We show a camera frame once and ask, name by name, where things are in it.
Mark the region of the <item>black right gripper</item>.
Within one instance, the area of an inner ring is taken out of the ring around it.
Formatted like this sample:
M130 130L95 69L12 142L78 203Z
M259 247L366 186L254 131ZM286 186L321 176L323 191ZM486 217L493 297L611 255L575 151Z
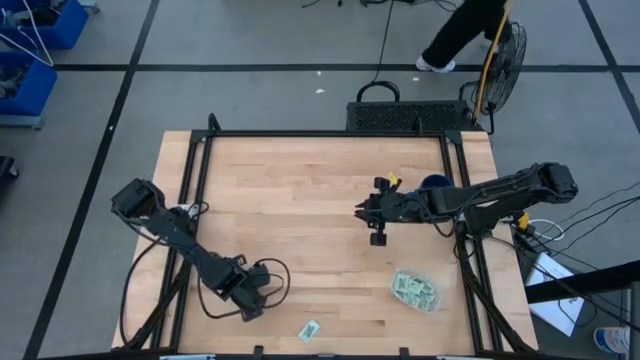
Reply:
M427 223L430 213L422 195L420 191L374 193L356 205L361 210L355 210L354 216L372 223Z

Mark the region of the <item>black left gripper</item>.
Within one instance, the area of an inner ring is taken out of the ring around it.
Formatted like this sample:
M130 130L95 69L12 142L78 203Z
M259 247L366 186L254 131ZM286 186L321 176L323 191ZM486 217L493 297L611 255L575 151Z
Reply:
M229 274L225 277L218 294L223 300L231 299L239 308L262 308L266 296L260 289L270 283L268 267L260 262L247 267L244 255L225 257Z

